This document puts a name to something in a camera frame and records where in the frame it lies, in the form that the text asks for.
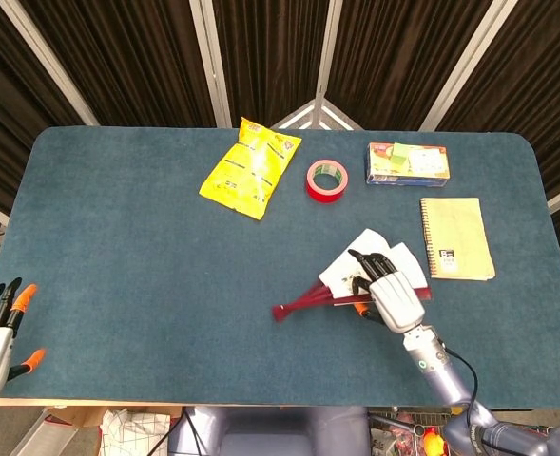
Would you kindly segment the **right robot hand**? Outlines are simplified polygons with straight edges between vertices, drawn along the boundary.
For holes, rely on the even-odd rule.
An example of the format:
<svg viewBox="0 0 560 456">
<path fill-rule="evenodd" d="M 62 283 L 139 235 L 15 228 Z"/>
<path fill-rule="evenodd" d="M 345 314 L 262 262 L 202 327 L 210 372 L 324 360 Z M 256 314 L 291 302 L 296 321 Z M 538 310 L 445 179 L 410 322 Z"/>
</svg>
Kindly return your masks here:
<svg viewBox="0 0 560 456">
<path fill-rule="evenodd" d="M 418 326 L 425 310 L 406 276 L 381 253 L 348 253 L 356 259 L 366 277 L 352 279 L 352 291 L 366 291 L 374 302 L 383 324 L 393 333 L 406 333 Z"/>
</svg>

